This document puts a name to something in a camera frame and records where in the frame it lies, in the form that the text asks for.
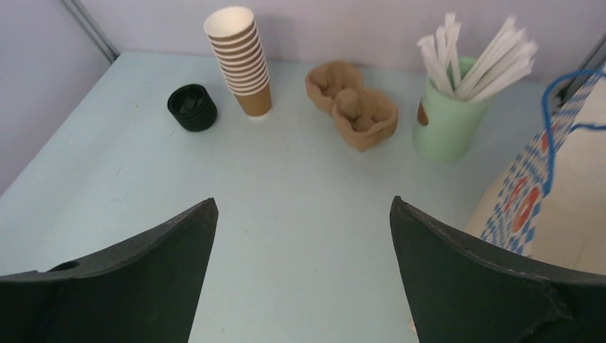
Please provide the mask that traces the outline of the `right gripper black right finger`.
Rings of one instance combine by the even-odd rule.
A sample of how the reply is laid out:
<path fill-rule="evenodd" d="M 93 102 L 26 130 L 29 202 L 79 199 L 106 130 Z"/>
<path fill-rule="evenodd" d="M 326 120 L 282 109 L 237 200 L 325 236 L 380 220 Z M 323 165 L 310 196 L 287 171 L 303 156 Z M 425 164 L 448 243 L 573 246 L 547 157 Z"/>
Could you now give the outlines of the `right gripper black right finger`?
<path fill-rule="evenodd" d="M 400 197 L 389 221 L 421 342 L 603 342 L 605 276 L 450 227 Z"/>

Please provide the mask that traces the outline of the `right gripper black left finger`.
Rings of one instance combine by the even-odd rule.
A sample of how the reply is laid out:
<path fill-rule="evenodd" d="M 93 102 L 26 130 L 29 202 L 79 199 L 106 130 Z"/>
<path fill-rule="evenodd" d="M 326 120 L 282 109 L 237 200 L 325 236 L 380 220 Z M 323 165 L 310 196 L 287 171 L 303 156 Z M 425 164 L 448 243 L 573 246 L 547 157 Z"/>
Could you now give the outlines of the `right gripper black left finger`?
<path fill-rule="evenodd" d="M 1 278 L 3 342 L 187 342 L 219 211 L 167 222 L 46 272 Z"/>

